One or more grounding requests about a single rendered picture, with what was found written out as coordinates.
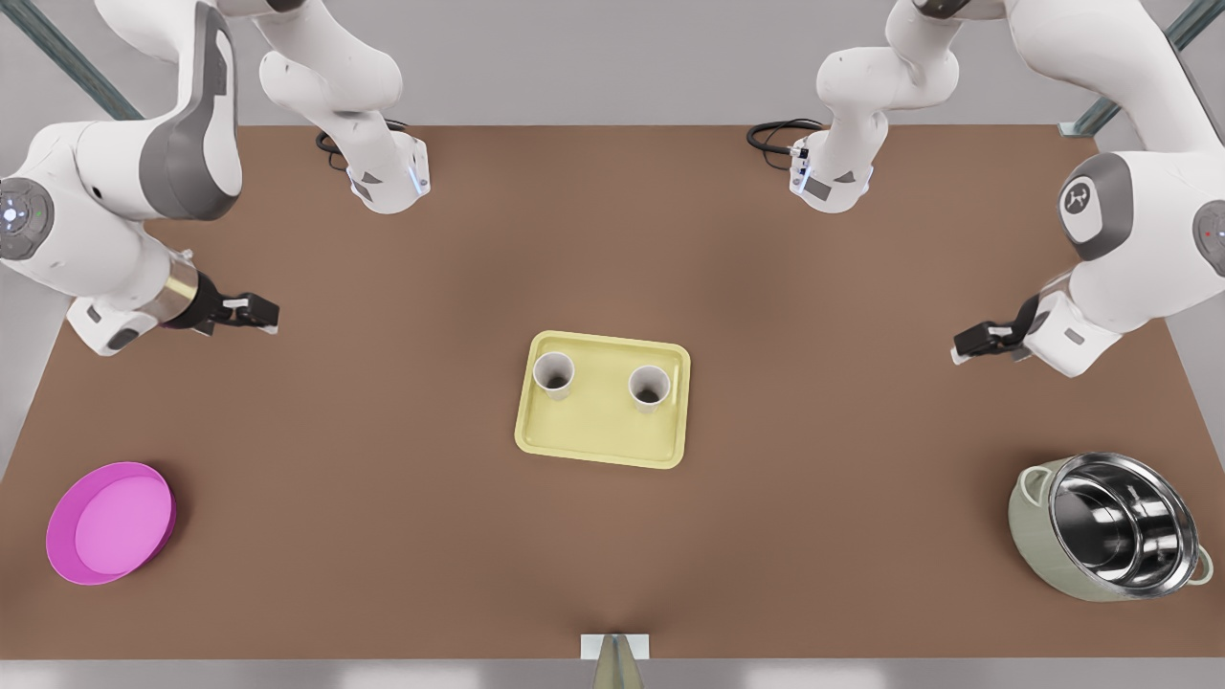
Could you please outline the white IKEA cup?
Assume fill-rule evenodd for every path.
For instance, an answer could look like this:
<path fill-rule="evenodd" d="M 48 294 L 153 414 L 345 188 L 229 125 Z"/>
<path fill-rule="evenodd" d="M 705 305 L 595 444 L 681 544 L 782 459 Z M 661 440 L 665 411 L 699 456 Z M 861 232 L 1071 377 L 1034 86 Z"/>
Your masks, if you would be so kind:
<path fill-rule="evenodd" d="M 575 362 L 560 349 L 540 354 L 532 368 L 532 380 L 537 387 L 555 401 L 568 397 L 570 383 L 575 374 Z"/>
<path fill-rule="evenodd" d="M 635 398 L 635 408 L 650 414 L 671 392 L 671 379 L 662 367 L 638 367 L 627 380 L 628 394 Z"/>

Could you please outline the pale yellow tray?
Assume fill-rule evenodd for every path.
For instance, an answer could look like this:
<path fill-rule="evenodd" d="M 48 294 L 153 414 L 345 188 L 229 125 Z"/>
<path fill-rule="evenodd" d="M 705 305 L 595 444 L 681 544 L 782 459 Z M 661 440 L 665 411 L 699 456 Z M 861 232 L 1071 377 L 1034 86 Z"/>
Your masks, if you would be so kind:
<path fill-rule="evenodd" d="M 560 349 L 575 362 L 568 397 L 555 401 L 532 380 L 537 358 Z M 662 367 L 671 392 L 650 414 L 635 408 L 628 378 Z M 692 360 L 681 345 L 556 330 L 539 332 L 528 362 L 514 423 L 526 454 L 668 470 L 685 455 Z"/>

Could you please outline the green steel pot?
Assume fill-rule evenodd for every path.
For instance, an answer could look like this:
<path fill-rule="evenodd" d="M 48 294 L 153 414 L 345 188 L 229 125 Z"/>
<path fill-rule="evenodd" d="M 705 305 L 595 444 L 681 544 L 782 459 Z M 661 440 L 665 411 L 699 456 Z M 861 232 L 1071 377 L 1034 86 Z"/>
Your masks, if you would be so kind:
<path fill-rule="evenodd" d="M 1008 526 L 1031 571 L 1077 600 L 1158 600 L 1212 584 L 1215 574 L 1180 493 L 1120 454 L 1024 468 L 1009 495 Z"/>

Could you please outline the pink round plate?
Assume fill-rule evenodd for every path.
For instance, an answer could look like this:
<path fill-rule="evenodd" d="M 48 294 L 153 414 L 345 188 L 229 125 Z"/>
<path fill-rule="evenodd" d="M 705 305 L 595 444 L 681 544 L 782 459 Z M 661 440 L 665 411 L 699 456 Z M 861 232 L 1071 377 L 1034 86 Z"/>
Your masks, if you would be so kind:
<path fill-rule="evenodd" d="M 58 501 L 45 531 L 47 559 L 69 584 L 114 584 L 165 548 L 176 520 L 176 498 L 156 468 L 104 465 Z"/>

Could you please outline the silver frame post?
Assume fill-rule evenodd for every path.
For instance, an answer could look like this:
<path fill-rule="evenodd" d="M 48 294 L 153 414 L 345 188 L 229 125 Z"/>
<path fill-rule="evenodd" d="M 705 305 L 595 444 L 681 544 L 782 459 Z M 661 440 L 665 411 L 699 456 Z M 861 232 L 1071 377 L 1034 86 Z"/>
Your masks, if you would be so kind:
<path fill-rule="evenodd" d="M 1189 0 L 1166 28 L 1140 0 L 1058 0 L 1054 44 L 1057 78 L 1098 93 L 1076 121 L 1060 123 L 1065 137 L 1095 137 L 1125 114 L 1147 151 L 1198 151 L 1225 145 L 1183 51 L 1213 22 L 1225 25 L 1225 0 Z"/>
<path fill-rule="evenodd" d="M 647 633 L 583 633 L 579 658 L 595 661 L 593 689 L 646 689 L 638 662 L 649 660 Z"/>
<path fill-rule="evenodd" d="M 100 105 L 114 121 L 141 121 L 145 118 L 131 101 L 115 87 L 89 58 L 58 29 L 34 0 L 0 0 L 0 12 L 16 26 L 22 34 L 60 69 L 91 101 Z"/>

